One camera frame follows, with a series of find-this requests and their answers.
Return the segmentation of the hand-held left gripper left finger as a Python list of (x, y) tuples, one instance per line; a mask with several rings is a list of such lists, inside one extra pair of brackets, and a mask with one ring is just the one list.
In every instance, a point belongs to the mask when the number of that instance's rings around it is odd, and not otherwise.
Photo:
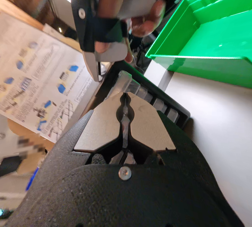
[(122, 134), (124, 105), (124, 92), (119, 92), (100, 103), (93, 110), (74, 150), (94, 153), (115, 142)]

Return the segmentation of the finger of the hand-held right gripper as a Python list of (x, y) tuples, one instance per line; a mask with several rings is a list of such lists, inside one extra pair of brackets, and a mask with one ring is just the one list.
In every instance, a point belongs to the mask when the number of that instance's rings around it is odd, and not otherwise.
[(95, 82), (99, 82), (98, 62), (94, 53), (83, 51), (83, 58), (87, 70)]

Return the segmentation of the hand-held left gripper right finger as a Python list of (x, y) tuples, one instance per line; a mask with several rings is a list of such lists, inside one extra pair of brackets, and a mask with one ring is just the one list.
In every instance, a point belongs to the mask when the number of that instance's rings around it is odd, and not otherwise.
[(176, 150), (157, 110), (131, 92), (128, 92), (127, 96), (130, 99), (130, 111), (134, 112), (130, 123), (130, 134), (133, 140), (155, 152)]

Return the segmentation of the black drawer organizer cabinet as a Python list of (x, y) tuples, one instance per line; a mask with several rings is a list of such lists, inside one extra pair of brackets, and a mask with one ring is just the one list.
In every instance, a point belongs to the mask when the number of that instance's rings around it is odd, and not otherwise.
[(159, 98), (162, 101), (164, 101), (164, 104), (168, 108), (172, 108), (176, 110), (179, 114), (179, 118), (176, 125), (181, 129), (185, 127), (189, 118), (191, 117), (190, 112), (187, 109), (185, 109), (182, 105), (180, 105), (178, 102), (176, 102), (174, 99), (172, 99), (169, 95), (167, 95), (164, 91), (162, 91), (159, 87), (154, 85), (150, 80), (144, 77), (143, 74), (141, 74), (139, 71), (137, 71), (135, 68), (133, 68), (131, 65), (129, 65), (125, 61), (115, 62), (114, 64), (110, 66), (107, 73), (103, 77), (101, 86), (99, 87), (97, 93), (95, 94), (94, 103), (91, 105), (93, 109), (97, 107), (102, 101), (104, 101), (104, 99), (108, 96), (109, 91), (116, 83), (119, 72), (121, 70), (126, 71), (129, 74), (131, 74), (133, 80), (135, 80), (136, 82), (140, 83), (145, 88), (147, 88), (147, 90), (153, 96), (153, 99), (151, 100), (151, 104), (154, 104), (155, 98)]

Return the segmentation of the clear plastic organizer drawer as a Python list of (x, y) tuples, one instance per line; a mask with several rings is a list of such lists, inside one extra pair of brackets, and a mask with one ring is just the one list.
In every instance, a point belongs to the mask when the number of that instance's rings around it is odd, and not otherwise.
[(120, 92), (137, 94), (140, 89), (140, 84), (132, 78), (132, 75), (126, 71), (120, 71), (114, 86), (109, 91), (106, 99)]

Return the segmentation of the blue object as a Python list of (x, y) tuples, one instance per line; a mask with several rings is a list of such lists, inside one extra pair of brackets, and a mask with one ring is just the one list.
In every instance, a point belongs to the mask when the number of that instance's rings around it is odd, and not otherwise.
[(38, 170), (39, 170), (39, 167), (37, 167), (37, 168), (35, 169), (34, 173), (33, 173), (32, 176), (30, 177), (30, 179), (29, 179), (29, 181), (28, 181), (28, 183), (27, 183), (27, 186), (26, 186), (25, 191), (28, 191), (28, 190), (29, 190), (29, 188), (30, 188), (30, 186), (31, 186), (31, 184), (32, 184), (32, 182), (33, 182), (33, 180), (34, 180), (34, 178), (35, 178), (35, 176), (36, 176)]

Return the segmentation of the dark box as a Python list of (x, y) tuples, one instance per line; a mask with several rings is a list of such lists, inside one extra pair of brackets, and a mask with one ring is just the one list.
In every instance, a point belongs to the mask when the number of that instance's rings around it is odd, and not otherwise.
[(0, 177), (16, 171), (21, 162), (22, 159), (20, 156), (11, 156), (4, 158), (0, 164)]

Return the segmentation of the green plastic bin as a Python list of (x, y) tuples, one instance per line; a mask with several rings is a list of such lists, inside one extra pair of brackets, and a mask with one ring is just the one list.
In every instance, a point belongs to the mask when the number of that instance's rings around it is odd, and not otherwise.
[(252, 88), (252, 0), (182, 0), (145, 56), (169, 71)]

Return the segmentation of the printed wall poster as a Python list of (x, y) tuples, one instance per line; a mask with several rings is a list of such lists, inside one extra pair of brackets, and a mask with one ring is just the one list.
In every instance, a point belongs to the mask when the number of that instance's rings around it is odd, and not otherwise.
[(56, 143), (82, 115), (98, 83), (76, 49), (0, 15), (0, 113)]

